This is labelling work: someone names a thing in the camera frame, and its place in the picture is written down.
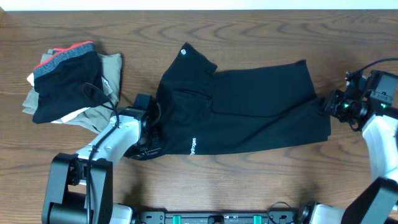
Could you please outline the black pants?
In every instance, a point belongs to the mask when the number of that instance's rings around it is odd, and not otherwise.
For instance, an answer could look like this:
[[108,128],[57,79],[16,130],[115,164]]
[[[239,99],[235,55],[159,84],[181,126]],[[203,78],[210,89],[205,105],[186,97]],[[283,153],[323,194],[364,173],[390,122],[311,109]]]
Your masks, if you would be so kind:
[[137,160],[164,155],[220,155],[323,142],[331,134],[305,60],[218,71],[184,44],[162,75],[154,142]]

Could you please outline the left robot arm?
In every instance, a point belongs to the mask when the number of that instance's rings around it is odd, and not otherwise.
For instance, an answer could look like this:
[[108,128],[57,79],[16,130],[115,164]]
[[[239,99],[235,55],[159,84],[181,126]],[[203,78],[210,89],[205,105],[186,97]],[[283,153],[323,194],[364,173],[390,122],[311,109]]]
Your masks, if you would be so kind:
[[160,116],[159,105],[121,108],[92,142],[74,154],[57,154],[42,223],[139,223],[133,208],[113,202],[113,169],[125,154],[148,155],[150,131]]

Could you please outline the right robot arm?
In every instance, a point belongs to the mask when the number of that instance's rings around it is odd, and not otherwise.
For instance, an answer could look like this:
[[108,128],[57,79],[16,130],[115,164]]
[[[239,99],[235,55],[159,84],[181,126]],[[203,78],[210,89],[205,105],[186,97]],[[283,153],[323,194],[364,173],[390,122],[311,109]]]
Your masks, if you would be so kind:
[[317,204],[309,223],[385,223],[397,206],[397,108],[394,94],[371,88],[366,91],[334,90],[325,111],[342,122],[357,122],[369,153],[371,185],[346,209]]

